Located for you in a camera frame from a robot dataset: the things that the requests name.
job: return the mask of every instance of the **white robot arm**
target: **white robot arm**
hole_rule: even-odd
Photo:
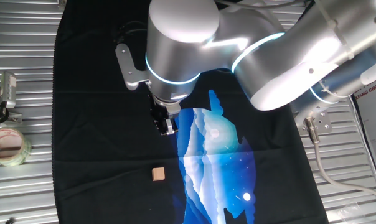
[[[325,78],[376,43],[376,0],[316,0],[286,33],[272,12],[260,8],[265,4],[256,2],[240,3],[258,10],[231,6],[219,11],[213,0],[152,0],[147,70],[137,71],[127,46],[117,46],[126,86],[134,90],[145,82],[153,105],[164,108],[163,120],[156,118],[162,134],[177,131],[173,119],[179,102],[191,94],[200,74],[209,70],[230,69],[252,105],[263,111],[286,105],[308,91],[321,103],[329,102],[327,97],[350,95],[376,80],[376,64],[371,63],[373,70],[356,77],[332,73],[332,78]],[[340,77],[340,82],[333,77]],[[323,89],[332,86],[344,92],[322,95]],[[306,99],[297,103],[298,119],[305,118],[313,106]]]

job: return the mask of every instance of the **ribbed metal surface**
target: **ribbed metal surface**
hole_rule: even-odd
[[[32,155],[0,166],[0,223],[57,223],[51,169],[52,60],[62,10],[57,0],[0,0],[0,75],[17,75],[17,106]]]
[[[281,4],[286,1],[266,1]],[[57,0],[0,0],[0,75],[17,75],[17,106],[23,125],[17,128],[33,145],[26,163],[0,166],[0,223],[10,217],[17,224],[57,223],[51,169],[52,61],[57,26],[62,16]],[[275,9],[285,29],[290,29],[304,8],[300,5]],[[329,112],[334,132],[321,136],[323,163],[333,178],[376,187],[364,145],[354,123],[352,108],[339,103]],[[337,189],[319,176],[311,142],[303,144],[314,170],[314,178],[332,223],[336,212],[351,200],[376,220],[376,198],[362,192]]]
[[[333,131],[330,134],[320,134],[319,144],[325,170],[334,180],[376,190],[375,169],[361,138],[352,103],[346,99],[331,106],[328,113]],[[352,223],[376,223],[376,196],[342,189],[326,182],[319,173],[309,137],[302,136],[302,142],[329,221],[345,223],[339,212],[347,204],[356,202],[360,210],[345,217],[352,218]]]

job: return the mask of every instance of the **wooden block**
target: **wooden block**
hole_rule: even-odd
[[[160,181],[164,180],[164,167],[157,167],[152,169],[152,180],[153,181]]]

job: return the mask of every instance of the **masking tape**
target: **masking tape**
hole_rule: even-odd
[[[15,149],[0,152],[0,163],[4,166],[17,166],[30,155],[32,144],[14,128],[0,128],[0,149]]]

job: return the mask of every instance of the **glowing blue ring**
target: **glowing blue ring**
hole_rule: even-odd
[[[235,59],[235,61],[232,63],[232,66],[231,66],[231,71],[232,73],[235,71],[236,67],[238,66],[238,64],[240,63],[240,61],[242,61],[242,59],[244,57],[246,57],[246,55],[250,54],[250,52],[254,51],[256,48],[258,48],[260,45],[262,44],[265,44],[267,43],[268,41],[271,41],[271,40],[275,40],[279,37],[281,37],[283,34],[285,34],[284,32],[280,32],[280,33],[276,33],[276,34],[273,34],[273,35],[269,35],[268,37],[265,37],[261,40],[259,40],[258,42],[255,42],[254,44],[252,44],[251,46],[249,46],[248,48],[246,48],[242,54],[240,54],[237,59]]]
[[[313,90],[312,87],[310,88],[310,90],[311,90],[311,93],[313,93],[313,95],[314,95],[317,99],[319,99],[320,101],[322,101],[322,102],[324,102],[324,103],[328,103],[328,104],[335,104],[335,103],[338,103],[338,102],[331,103],[331,102],[329,102],[329,101],[326,101],[326,100],[322,99],[322,98],[319,97],[317,94],[315,94],[315,92],[314,92],[314,90]]]
[[[160,77],[158,74],[156,74],[154,72],[154,70],[151,69],[151,66],[149,66],[149,63],[148,63],[148,58],[147,56],[145,55],[145,62],[146,62],[146,66],[148,67],[149,71],[152,73],[153,76],[155,76],[158,80],[162,81],[162,82],[165,82],[165,83],[168,83],[168,84],[171,84],[171,85],[184,85],[184,84],[188,84],[190,82],[193,82],[195,81],[195,79],[197,79],[200,75],[197,74],[194,78],[191,78],[190,80],[187,80],[187,81],[183,81],[183,82],[174,82],[174,81],[170,81],[170,80],[166,80],[162,77]]]

